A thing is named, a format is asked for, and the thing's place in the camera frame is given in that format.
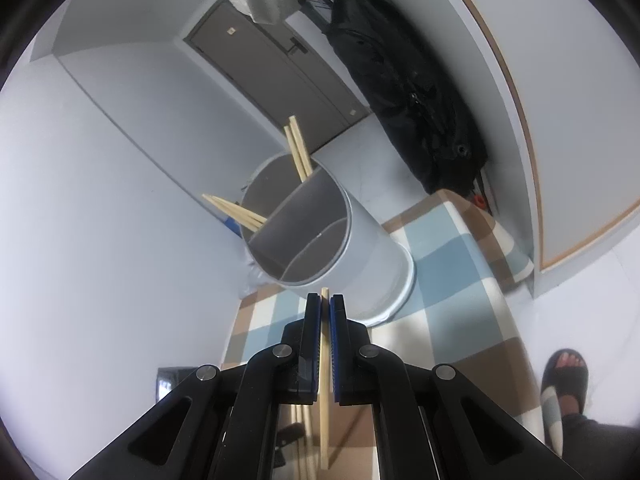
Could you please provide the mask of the black hanging backpack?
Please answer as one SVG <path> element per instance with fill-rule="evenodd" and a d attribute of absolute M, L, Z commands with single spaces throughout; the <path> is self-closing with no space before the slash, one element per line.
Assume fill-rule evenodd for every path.
<path fill-rule="evenodd" d="M 425 192 L 470 195 L 487 160 L 480 129 L 398 10 L 385 0 L 333 0 L 326 38 Z"/>

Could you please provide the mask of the foot in black sandal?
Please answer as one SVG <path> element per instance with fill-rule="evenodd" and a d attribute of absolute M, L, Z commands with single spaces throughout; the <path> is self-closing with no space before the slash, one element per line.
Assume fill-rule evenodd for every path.
<path fill-rule="evenodd" d="M 560 349 L 548 359 L 542 374 L 540 402 L 544 438 L 556 455 L 563 454 L 563 420 L 584 414 L 588 382 L 586 361 L 577 350 Z"/>

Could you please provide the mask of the checkered plaid mat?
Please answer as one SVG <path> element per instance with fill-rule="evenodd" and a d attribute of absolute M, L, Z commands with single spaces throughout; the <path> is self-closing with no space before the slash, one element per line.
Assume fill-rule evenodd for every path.
<path fill-rule="evenodd" d="M 440 191 L 384 224 L 416 262 L 407 302 L 369 330 L 374 344 L 406 363 L 449 363 L 539 440 L 539 390 L 513 315 L 508 288 L 533 270 L 510 235 L 484 211 Z M 222 369 L 244 364 L 280 342 L 304 316 L 306 300 L 278 285 L 245 297 L 236 312 Z M 370 408 L 332 408 L 329 470 L 318 479 L 379 479 Z"/>

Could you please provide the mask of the grey door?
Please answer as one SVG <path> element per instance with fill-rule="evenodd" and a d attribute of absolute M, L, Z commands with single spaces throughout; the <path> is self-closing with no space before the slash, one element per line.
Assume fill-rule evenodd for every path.
<path fill-rule="evenodd" d="M 258 25 L 218 0 L 186 36 L 273 125 L 294 116 L 311 153 L 370 115 L 335 70 L 285 24 Z"/>

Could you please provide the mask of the white divided utensil holder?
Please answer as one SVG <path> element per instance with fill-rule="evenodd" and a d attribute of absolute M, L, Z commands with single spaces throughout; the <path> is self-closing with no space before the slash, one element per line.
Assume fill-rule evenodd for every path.
<path fill-rule="evenodd" d="M 241 206 L 266 222 L 241 230 L 248 253 L 277 285 L 301 297 L 326 287 L 344 297 L 349 318 L 381 324 L 409 299 L 416 264 L 329 170 L 312 166 L 302 181 L 280 154 L 254 172 Z"/>

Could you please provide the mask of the chopstick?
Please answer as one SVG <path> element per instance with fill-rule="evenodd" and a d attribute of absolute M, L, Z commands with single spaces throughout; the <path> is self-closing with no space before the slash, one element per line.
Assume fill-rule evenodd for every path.
<path fill-rule="evenodd" d="M 214 205 L 225 214 L 228 214 L 236 223 L 250 230 L 250 232 L 258 231 L 267 222 L 267 218 L 261 214 L 246 209 L 241 205 L 231 203 L 221 197 L 210 194 L 203 194 L 202 197 L 207 203 Z"/>
<path fill-rule="evenodd" d="M 319 364 L 319 467 L 328 470 L 329 443 L 330 443 L 330 401 L 331 401 L 331 349 L 329 330 L 329 300 L 330 290 L 323 287 L 321 297 L 321 324 L 320 324 L 320 364 Z"/>
<path fill-rule="evenodd" d="M 312 168 L 311 159 L 296 116 L 290 116 L 288 124 L 283 129 L 299 179 L 305 182 L 311 176 L 314 168 Z"/>

